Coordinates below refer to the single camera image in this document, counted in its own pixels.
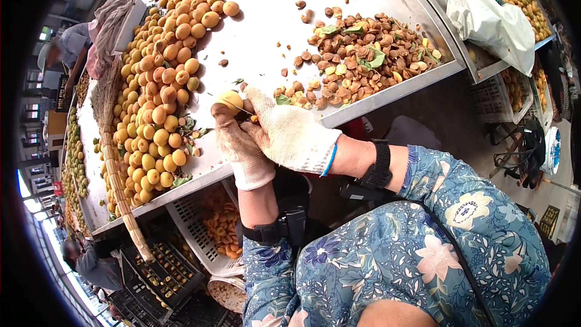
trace sign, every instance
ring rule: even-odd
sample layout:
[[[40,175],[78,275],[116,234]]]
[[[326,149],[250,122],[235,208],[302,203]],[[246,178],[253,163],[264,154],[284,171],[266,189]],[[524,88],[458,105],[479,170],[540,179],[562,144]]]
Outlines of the sign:
[[[63,184],[62,182],[53,182],[52,186],[54,187],[54,194],[57,196],[63,195]]]

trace white cotton glove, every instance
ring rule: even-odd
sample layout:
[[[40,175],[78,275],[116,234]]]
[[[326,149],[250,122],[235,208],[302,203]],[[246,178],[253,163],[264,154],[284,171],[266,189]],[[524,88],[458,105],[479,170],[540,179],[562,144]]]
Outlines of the white cotton glove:
[[[216,143],[232,165],[236,187],[250,191],[269,183],[274,178],[274,163],[238,127],[228,106],[214,104],[210,111],[216,119]]]
[[[247,86],[244,93],[260,124],[245,122],[241,127],[267,157],[294,171],[326,174],[341,130],[323,127],[309,110],[274,105],[256,87]]]

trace white bucket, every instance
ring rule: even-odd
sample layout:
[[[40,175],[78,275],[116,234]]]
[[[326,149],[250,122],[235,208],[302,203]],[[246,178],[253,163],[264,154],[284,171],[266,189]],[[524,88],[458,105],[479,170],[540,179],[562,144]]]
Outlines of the white bucket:
[[[244,281],[237,276],[213,276],[208,282],[208,292],[223,307],[241,314],[246,304]]]
[[[555,175],[559,169],[561,157],[561,132],[558,127],[550,127],[545,135],[545,162],[541,171],[547,175]]]

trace pink flower pattern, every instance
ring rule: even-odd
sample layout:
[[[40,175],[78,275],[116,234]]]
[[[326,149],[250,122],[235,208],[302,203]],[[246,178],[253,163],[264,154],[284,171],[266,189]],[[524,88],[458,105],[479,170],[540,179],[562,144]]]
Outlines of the pink flower pattern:
[[[304,309],[300,312],[295,311],[289,322],[289,327],[304,327],[304,319],[309,316],[309,313]]]
[[[281,325],[282,317],[274,318],[272,314],[267,314],[262,321],[252,320],[252,327],[277,327]]]
[[[436,275],[444,281],[448,268],[462,269],[456,253],[450,252],[454,249],[452,244],[442,244],[439,238],[431,234],[424,237],[424,243],[425,248],[415,251],[422,257],[417,268],[423,274],[424,283],[431,282]]]
[[[522,258],[520,257],[520,255],[515,253],[514,251],[512,252],[512,256],[505,256],[504,257],[504,272],[506,274],[511,274],[515,270],[518,270],[518,272],[520,273],[519,264],[521,261],[522,261]]]

